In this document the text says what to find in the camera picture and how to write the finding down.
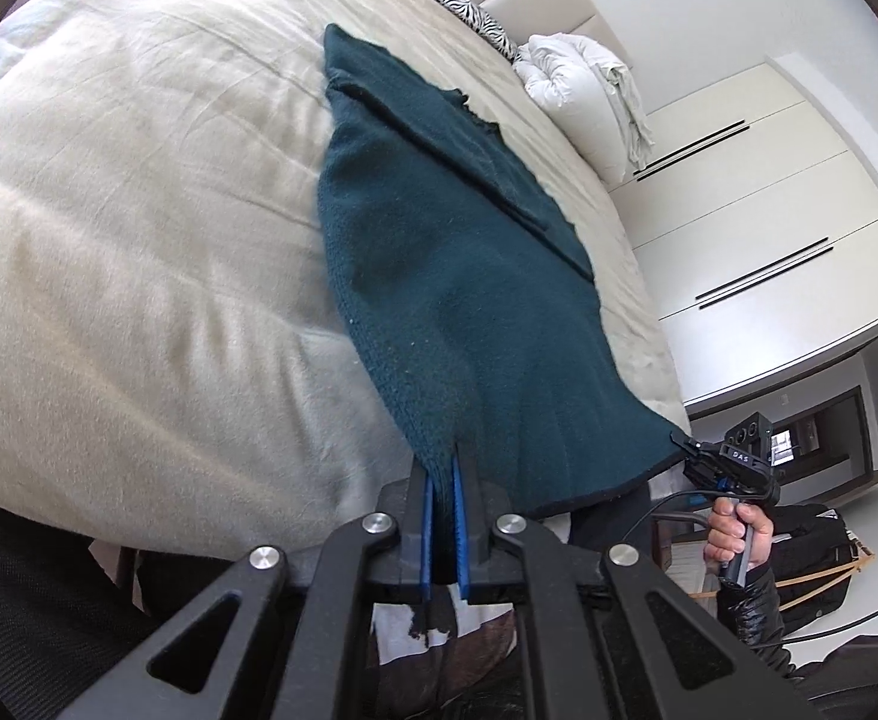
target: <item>human hand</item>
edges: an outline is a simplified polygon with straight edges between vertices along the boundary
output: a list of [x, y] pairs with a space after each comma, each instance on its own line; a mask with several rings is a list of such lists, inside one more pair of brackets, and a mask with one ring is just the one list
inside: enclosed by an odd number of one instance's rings
[[757, 506], [740, 503], [733, 509], [733, 502], [728, 498], [716, 498], [709, 515], [709, 543], [703, 550], [706, 562], [730, 562], [736, 554], [745, 550], [743, 523], [752, 525], [754, 531], [749, 570], [769, 560], [774, 531], [772, 520]]

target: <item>dark green sweater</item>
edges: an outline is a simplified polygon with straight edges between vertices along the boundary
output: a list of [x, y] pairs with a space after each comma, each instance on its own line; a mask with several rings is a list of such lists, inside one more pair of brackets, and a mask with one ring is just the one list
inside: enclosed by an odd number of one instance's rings
[[615, 370], [575, 228], [498, 126], [337, 25], [325, 45], [332, 293], [445, 522], [455, 451], [533, 515], [673, 464], [674, 426]]

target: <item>pillow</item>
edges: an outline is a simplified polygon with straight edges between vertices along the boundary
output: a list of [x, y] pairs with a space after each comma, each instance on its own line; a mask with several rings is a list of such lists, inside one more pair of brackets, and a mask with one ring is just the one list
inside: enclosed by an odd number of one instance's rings
[[623, 134], [602, 81], [575, 47], [556, 36], [532, 35], [512, 68], [602, 183], [618, 186], [629, 166]]
[[460, 18], [469, 29], [485, 38], [486, 42], [510, 62], [516, 58], [517, 46], [505, 33], [503, 25], [486, 13], [472, 0], [436, 0], [447, 11]]

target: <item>sweater sleeve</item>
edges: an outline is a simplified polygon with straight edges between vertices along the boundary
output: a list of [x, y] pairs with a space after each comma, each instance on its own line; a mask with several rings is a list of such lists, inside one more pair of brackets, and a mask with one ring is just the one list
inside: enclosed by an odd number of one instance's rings
[[735, 637], [756, 650], [764, 664], [777, 674], [788, 677], [794, 670], [791, 654], [781, 646], [783, 618], [778, 613], [778, 592], [768, 563], [753, 568], [746, 575], [746, 586], [722, 584], [716, 596], [717, 618]]

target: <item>bed sheet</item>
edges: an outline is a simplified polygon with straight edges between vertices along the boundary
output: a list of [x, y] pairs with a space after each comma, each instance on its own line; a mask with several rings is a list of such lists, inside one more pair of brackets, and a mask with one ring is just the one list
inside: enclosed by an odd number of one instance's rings
[[623, 380], [687, 428], [608, 194], [435, 2], [33, 0], [0, 25], [1, 506], [236, 557], [321, 541], [407, 475], [327, 286], [330, 22], [500, 123], [589, 252]]

